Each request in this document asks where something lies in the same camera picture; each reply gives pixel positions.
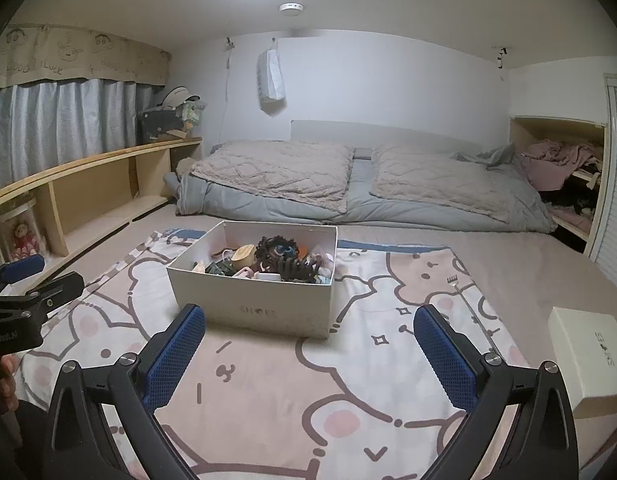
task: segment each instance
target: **white shoebox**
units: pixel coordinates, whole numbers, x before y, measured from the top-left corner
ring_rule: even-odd
[[[573,416],[617,413],[615,318],[554,306],[549,331]]]
[[[267,222],[223,221],[167,267],[178,306],[194,303],[207,319],[263,332],[329,337],[332,285],[268,282],[192,272],[207,266],[224,248],[257,245],[262,237],[281,235],[311,252],[319,246],[335,256],[337,227]]]

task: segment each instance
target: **hat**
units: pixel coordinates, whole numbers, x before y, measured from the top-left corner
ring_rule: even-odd
[[[200,96],[191,94],[186,86],[178,86],[168,93],[162,101],[162,106],[177,108],[186,101],[199,101],[199,99]]]

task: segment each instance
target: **wooden bookshelf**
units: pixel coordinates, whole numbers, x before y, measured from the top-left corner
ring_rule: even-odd
[[[10,286],[23,294],[74,258],[167,201],[165,173],[198,149],[202,139],[156,142],[63,164],[0,190],[6,202],[24,193],[37,200],[34,211],[50,256],[39,274]]]
[[[579,243],[573,244],[572,248],[584,253],[586,256],[590,256],[601,221],[606,183],[609,175],[608,150],[610,150],[611,145],[609,129],[606,124],[569,118],[517,116],[511,118],[509,131],[510,140],[514,142],[518,153],[524,153],[531,144],[542,139],[555,140],[567,145],[586,143],[602,149],[604,153],[602,155],[602,171],[595,185],[591,186],[592,189],[587,190],[585,188],[585,182],[590,184],[593,181],[594,175],[592,173],[580,168],[569,177],[571,183],[578,184],[583,194],[588,194],[589,192],[597,194],[591,232],[586,233],[561,218],[551,215],[553,221],[558,226],[586,242],[583,249],[580,248]]]

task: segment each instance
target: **human hand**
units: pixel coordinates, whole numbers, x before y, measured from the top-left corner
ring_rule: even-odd
[[[4,355],[0,359],[2,371],[6,375],[6,377],[0,379],[0,394],[4,399],[5,405],[12,412],[19,406],[19,400],[17,400],[15,395],[15,379],[13,378],[13,374],[17,371],[19,364],[19,359],[12,354]]]

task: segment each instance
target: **white louvered door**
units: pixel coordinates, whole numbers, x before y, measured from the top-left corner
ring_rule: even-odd
[[[591,248],[591,259],[617,286],[617,79],[608,80],[611,111],[609,178],[598,232]]]

